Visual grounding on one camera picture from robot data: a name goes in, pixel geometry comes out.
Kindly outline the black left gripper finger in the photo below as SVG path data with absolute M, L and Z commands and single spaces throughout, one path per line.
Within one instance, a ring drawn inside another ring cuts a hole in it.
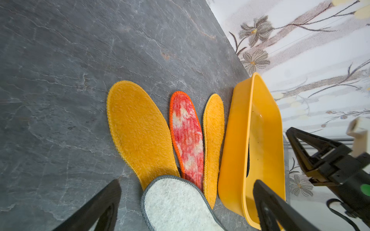
M 55 230 L 88 231 L 94 226 L 96 231 L 113 231 L 120 198 L 121 187 L 114 179 Z

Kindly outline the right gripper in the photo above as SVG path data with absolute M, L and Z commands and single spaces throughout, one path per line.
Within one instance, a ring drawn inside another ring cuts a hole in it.
M 370 175 L 363 170 L 370 164 L 370 155 L 353 157 L 345 144 L 293 127 L 286 135 L 310 182 L 328 187 L 348 216 L 370 226 Z M 254 183 L 253 196 L 262 231 L 318 230 L 261 180 Z

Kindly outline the grey felt insole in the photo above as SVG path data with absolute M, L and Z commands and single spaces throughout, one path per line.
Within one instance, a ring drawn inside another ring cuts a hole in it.
M 203 192 L 172 175 L 154 179 L 144 190 L 141 212 L 151 231 L 225 231 Z

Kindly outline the yellow plastic storage box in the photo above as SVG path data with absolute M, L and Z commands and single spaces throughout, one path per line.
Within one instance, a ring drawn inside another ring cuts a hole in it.
M 250 171 L 246 178 L 250 142 Z M 256 180 L 286 199 L 283 127 L 280 110 L 262 77 L 255 72 L 233 91 L 218 180 L 223 205 L 253 228 L 260 221 L 253 197 Z

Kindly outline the wide yellow fuzzy insole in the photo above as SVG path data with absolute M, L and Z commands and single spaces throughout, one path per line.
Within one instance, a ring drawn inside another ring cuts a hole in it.
M 115 147 L 142 189 L 159 176 L 180 175 L 167 122 L 139 85 L 115 83 L 107 97 L 107 117 Z

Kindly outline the narrow yellow fuzzy insole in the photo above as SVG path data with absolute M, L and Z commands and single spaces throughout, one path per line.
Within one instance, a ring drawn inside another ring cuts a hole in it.
M 204 178 L 203 193 L 211 208 L 217 198 L 219 161 L 225 132 L 225 112 L 221 97 L 210 96 L 203 113 Z

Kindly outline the red white patterned insole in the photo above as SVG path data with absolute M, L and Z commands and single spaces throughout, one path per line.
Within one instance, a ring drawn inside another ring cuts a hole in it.
M 203 190 L 203 134 L 195 107 L 183 91 L 170 100 L 169 127 L 173 147 L 180 165 L 181 177 Z

